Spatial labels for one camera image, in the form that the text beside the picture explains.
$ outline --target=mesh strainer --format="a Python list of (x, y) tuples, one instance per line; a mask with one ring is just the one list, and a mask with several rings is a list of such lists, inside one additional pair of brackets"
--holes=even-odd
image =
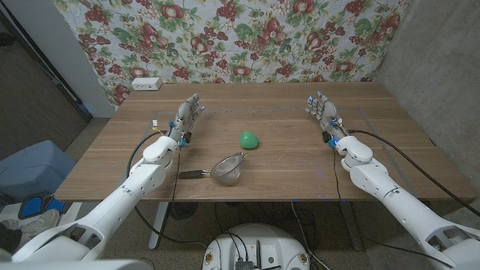
[(209, 174), (210, 177), (219, 180), (224, 184), (232, 184), (239, 176), (242, 170), (243, 159), (247, 156), (242, 152), (232, 154), (217, 163), (210, 171), (193, 170), (188, 172), (180, 172), (179, 179), (198, 179)]

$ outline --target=table leg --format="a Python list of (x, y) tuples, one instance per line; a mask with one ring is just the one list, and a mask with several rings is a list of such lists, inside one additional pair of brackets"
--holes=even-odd
[(361, 251), (363, 250), (363, 244), (362, 239), (360, 238), (359, 227), (353, 216), (352, 205), (347, 201), (341, 201), (340, 203), (342, 205), (341, 211), (343, 213), (343, 218), (345, 219), (346, 229), (348, 230), (348, 234), (352, 241), (353, 249)]
[[(155, 215), (155, 221), (152, 226), (160, 233), (164, 232), (164, 225), (168, 218), (167, 214), (169, 205), (169, 202), (158, 203), (157, 214)], [(160, 239), (161, 237), (158, 234), (151, 232), (150, 240), (148, 241), (148, 248), (152, 251), (157, 249)]]

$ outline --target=floral fabric backdrop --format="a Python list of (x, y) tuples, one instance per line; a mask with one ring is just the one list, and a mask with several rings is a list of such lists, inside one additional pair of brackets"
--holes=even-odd
[(116, 108), (163, 83), (369, 81), (409, 0), (52, 0)]

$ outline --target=wooden table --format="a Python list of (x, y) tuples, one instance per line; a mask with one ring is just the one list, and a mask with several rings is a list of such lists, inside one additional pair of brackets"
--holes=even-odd
[[(181, 150), (180, 171), (209, 170), (222, 158), (241, 151), (243, 131), (255, 133), (260, 143), (248, 151), (237, 185), (223, 186), (212, 178), (179, 179), (176, 201), (337, 200), (332, 150), (323, 143), (316, 119), (304, 111), (308, 97), (316, 96), (317, 90), (336, 104), (348, 129), (384, 137), (460, 198), (475, 197), (467, 180), (397, 101), (382, 85), (372, 82), (162, 85), (159, 91), (134, 91), (55, 197), (61, 201), (104, 199), (119, 185), (128, 158), (147, 134), (152, 119), (157, 116), (159, 128), (167, 129), (179, 104), (199, 93), (206, 111), (196, 121), (192, 142)], [(372, 137), (356, 136), (373, 149), (374, 157), (386, 165), (391, 177), (419, 199), (450, 199), (393, 149)], [(172, 199), (173, 170), (163, 186), (144, 200)], [(337, 173), (343, 198), (374, 199), (353, 185), (339, 162)]]

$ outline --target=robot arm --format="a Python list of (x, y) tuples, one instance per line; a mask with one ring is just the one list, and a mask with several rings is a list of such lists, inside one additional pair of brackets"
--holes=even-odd
[(49, 229), (33, 238), (12, 257), (16, 262), (95, 260), (134, 206), (160, 187), (172, 165), (172, 155), (185, 141), (203, 107), (198, 94), (188, 98), (176, 113), (169, 136), (161, 136), (143, 152), (127, 179), (85, 217)]
[[(324, 130), (324, 141), (344, 158), (342, 167), (350, 173), (353, 184), (378, 199), (417, 241), (423, 251), (455, 269), (477, 269), (480, 263), (480, 230), (441, 218), (404, 190), (373, 158), (372, 150), (350, 136), (329, 99), (308, 99), (308, 113), (316, 116)], [(436, 269), (450, 269), (430, 260)]]

